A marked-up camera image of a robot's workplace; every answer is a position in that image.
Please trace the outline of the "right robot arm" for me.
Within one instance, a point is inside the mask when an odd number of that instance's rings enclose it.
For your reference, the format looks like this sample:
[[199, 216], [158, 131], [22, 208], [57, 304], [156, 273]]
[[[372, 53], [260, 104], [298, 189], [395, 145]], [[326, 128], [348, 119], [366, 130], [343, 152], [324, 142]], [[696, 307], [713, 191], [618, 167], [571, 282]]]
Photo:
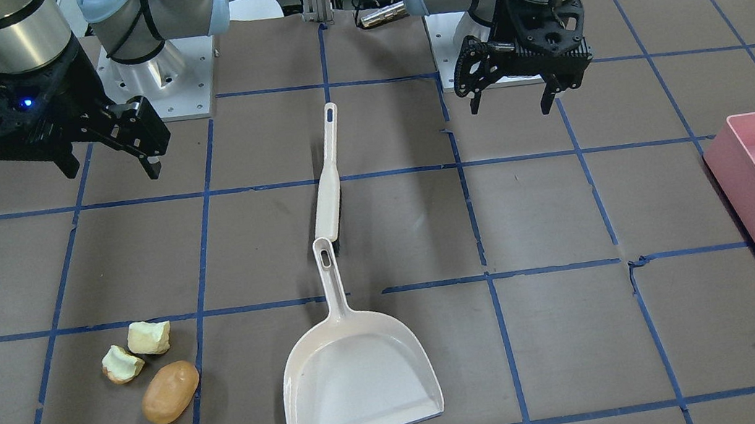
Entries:
[[78, 175], [76, 142], [129, 153], [149, 178], [171, 134], [153, 102], [190, 80], [176, 39], [227, 31], [229, 0], [76, 0], [129, 96], [109, 97], [55, 0], [0, 0], [0, 161]]

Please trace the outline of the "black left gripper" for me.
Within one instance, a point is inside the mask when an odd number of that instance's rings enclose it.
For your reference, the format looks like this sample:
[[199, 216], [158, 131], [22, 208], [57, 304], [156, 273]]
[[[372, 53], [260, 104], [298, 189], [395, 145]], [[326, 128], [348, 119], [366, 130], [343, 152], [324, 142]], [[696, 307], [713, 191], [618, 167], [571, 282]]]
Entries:
[[586, 43], [581, 0], [555, 7], [524, 0], [504, 0], [511, 16], [496, 35], [462, 38], [453, 73], [455, 93], [470, 97], [478, 115], [485, 88], [505, 77], [539, 75], [545, 82], [540, 110], [548, 115], [566, 84], [582, 82], [594, 52]]

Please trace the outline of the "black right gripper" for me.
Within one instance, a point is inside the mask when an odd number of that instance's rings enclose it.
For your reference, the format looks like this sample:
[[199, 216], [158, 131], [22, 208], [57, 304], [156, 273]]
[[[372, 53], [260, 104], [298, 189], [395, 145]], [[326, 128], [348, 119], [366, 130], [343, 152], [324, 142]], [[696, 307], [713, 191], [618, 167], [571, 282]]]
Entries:
[[146, 97], [109, 98], [76, 38], [46, 66], [0, 72], [0, 161], [53, 162], [74, 179], [80, 170], [74, 143], [101, 142], [133, 155], [158, 179], [170, 137]]

